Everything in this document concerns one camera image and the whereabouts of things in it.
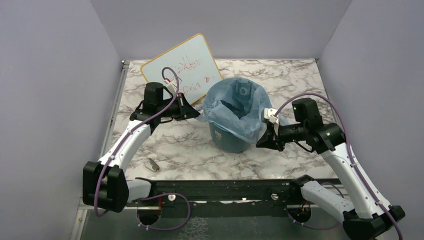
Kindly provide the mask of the teal plastic trash bin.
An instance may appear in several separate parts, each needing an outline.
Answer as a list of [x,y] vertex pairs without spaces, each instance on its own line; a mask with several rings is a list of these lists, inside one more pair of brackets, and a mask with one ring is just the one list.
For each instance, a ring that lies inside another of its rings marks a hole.
[[213,142],[222,150],[229,153],[241,153],[247,150],[250,144],[232,133],[224,130],[214,123],[208,123],[210,135],[212,137]]

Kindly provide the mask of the blue plastic trash bag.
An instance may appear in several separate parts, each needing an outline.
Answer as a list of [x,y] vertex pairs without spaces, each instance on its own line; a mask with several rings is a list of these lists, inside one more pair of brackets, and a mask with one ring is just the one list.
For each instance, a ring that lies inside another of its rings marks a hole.
[[213,123],[249,143],[263,135],[263,110],[273,105],[266,90],[243,77],[231,77],[214,84],[204,97],[200,122]]

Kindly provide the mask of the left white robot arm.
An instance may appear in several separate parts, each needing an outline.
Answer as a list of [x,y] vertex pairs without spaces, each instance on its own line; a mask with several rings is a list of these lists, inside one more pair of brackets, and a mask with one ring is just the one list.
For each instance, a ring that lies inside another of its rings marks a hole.
[[95,210],[121,212],[128,202],[140,200],[152,205],[157,191],[148,180],[127,180],[125,172],[141,145],[158,125],[181,121],[200,114],[179,91],[177,83],[163,85],[149,82],[144,99],[129,117],[129,122],[113,147],[98,161],[89,161],[83,168],[82,201]]

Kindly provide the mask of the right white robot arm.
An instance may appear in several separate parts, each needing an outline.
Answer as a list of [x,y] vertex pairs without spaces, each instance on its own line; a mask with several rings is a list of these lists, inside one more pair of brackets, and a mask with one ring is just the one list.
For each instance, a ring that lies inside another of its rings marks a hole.
[[309,175],[289,183],[289,199],[319,206],[341,223],[352,240],[372,240],[391,228],[399,231],[398,222],[406,215],[403,208],[391,204],[375,187],[342,128],[334,122],[324,123],[317,102],[309,97],[293,100],[292,109],[296,122],[290,125],[281,124],[278,109],[262,111],[266,131],[256,146],[283,151],[286,143],[305,142],[329,164],[349,199],[327,190]]

